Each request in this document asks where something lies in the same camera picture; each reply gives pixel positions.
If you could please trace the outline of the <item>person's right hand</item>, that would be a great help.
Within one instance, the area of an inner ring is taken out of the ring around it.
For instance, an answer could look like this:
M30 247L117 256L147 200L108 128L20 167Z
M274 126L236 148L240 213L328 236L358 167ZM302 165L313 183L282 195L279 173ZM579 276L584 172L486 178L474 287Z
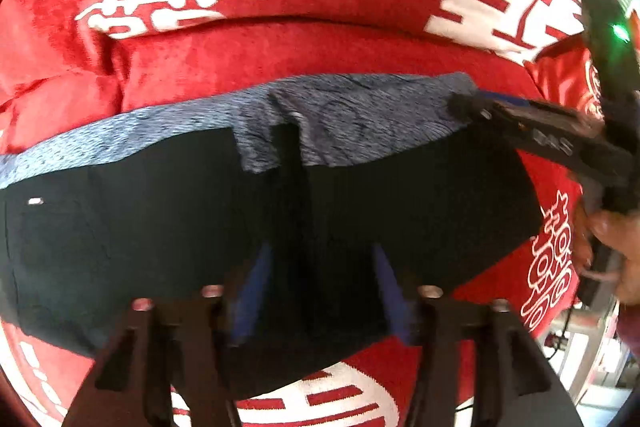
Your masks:
M596 269L597 249L620 258L618 268ZM639 304L639 211L628 215L610 210L588 213L578 202L573 221L575 270L583 277L614 284L615 296L625 306Z

